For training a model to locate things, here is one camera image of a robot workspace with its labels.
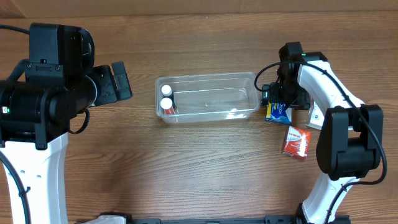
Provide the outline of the dark bottle white cap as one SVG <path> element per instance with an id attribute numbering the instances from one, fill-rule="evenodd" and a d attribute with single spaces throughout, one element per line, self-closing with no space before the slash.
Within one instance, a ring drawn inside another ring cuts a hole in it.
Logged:
<path id="1" fill-rule="evenodd" d="M 174 91 L 170 85 L 163 85 L 160 90 L 164 98 L 170 98 L 174 103 Z"/>

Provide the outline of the white Hansaplast box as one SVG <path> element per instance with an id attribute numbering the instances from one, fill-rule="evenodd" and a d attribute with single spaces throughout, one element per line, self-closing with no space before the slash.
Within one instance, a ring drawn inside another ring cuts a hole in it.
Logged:
<path id="1" fill-rule="evenodd" d="M 315 101 L 311 100 L 306 126 L 317 130 L 321 130 L 323 122 L 324 122 L 324 114 L 322 113 L 318 105 L 315 103 Z"/>

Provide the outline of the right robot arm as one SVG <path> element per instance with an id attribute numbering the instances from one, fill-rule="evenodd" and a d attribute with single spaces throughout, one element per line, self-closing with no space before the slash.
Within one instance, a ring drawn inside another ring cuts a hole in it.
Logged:
<path id="1" fill-rule="evenodd" d="M 257 87 L 270 118 L 281 110 L 318 106 L 323 122 L 316 147 L 320 175 L 294 215 L 268 215 L 265 223 L 350 223 L 336 211 L 355 185 L 380 184 L 387 174 L 382 147 L 384 115 L 378 105 L 355 97 L 336 77 L 321 52 L 300 42 L 279 50 L 277 80 Z"/>

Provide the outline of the orange vitamin tube white cap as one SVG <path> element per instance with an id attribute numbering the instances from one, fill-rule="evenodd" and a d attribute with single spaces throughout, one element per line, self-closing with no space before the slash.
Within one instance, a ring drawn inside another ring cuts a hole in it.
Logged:
<path id="1" fill-rule="evenodd" d="M 160 101 L 160 107 L 166 115 L 175 114 L 176 105 L 171 98 L 165 97 Z"/>

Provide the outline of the blue yellow VapoDrops box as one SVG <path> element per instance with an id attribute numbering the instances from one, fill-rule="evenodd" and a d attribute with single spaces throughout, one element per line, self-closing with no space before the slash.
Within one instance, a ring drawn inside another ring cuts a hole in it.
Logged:
<path id="1" fill-rule="evenodd" d="M 292 109 L 286 107 L 284 103 L 268 103 L 266 121 L 280 124 L 292 123 Z"/>

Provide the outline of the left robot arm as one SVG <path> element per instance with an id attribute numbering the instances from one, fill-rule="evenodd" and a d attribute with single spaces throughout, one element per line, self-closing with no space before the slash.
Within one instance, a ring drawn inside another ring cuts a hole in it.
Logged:
<path id="1" fill-rule="evenodd" d="M 33 23 L 29 58 L 1 82 L 1 162 L 14 223 L 66 223 L 65 156 L 70 121 L 128 100 L 123 62 L 95 65 L 84 28 Z"/>

